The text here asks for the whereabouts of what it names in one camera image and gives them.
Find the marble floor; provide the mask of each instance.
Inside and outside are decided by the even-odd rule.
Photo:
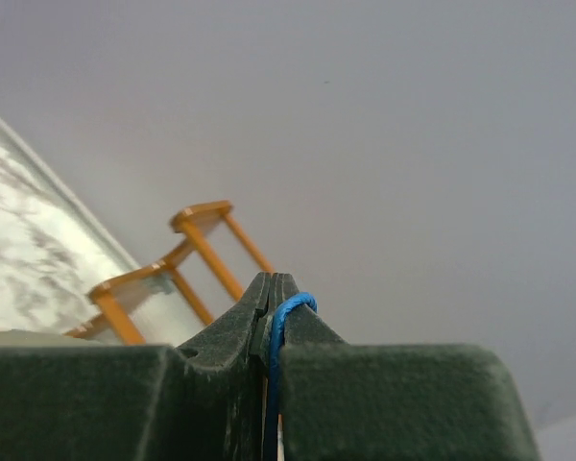
[[[85,293],[135,266],[0,120],[0,330],[74,328],[98,313]],[[148,342],[178,344],[201,329],[175,293],[154,296],[132,317]]]

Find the wooden chair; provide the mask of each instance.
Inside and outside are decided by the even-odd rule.
[[[98,305],[101,314],[65,334],[85,338],[109,327],[125,344],[144,344],[145,338],[129,317],[125,304],[140,305],[153,295],[153,290],[149,289],[144,282],[154,278],[165,278],[171,281],[201,321],[205,325],[212,323],[213,316],[178,271],[178,267],[188,255],[198,252],[230,296],[235,301],[241,298],[243,288],[205,237],[213,228],[220,223],[228,225],[260,269],[265,272],[274,271],[271,264],[230,215],[231,211],[232,204],[229,201],[221,201],[190,206],[177,213],[171,219],[170,225],[174,232],[184,235],[184,240],[155,263],[96,285],[89,292],[88,297]]]

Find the blue cable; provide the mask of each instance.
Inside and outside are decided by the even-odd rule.
[[[262,459],[277,461],[277,424],[279,420],[279,348],[284,344],[284,324],[286,316],[295,308],[307,304],[314,312],[318,311],[316,300],[309,293],[298,295],[284,301],[277,308],[271,326],[269,341],[269,384],[267,388],[267,412],[265,432],[262,444]]]

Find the chair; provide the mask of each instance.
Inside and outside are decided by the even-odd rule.
[[[198,252],[228,294],[235,301],[241,298],[243,288],[205,237],[212,229],[218,224],[226,224],[262,271],[274,271],[234,220],[231,212],[232,204],[229,201],[220,201],[190,206],[177,213],[171,219],[170,225],[175,233],[184,235],[184,240],[155,263],[108,279],[92,288],[87,296],[98,305],[101,314],[65,334],[86,338],[109,326],[125,344],[145,344],[145,338],[129,317],[126,305],[140,305],[154,294],[154,289],[146,283],[149,280],[172,282],[204,325],[211,324],[213,316],[178,271],[178,267],[188,255]]]

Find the white wall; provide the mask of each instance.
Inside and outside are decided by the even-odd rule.
[[[349,341],[476,341],[576,413],[576,2],[4,5],[0,114],[139,260],[230,198]]]
[[[543,461],[576,461],[576,416],[538,433]]]

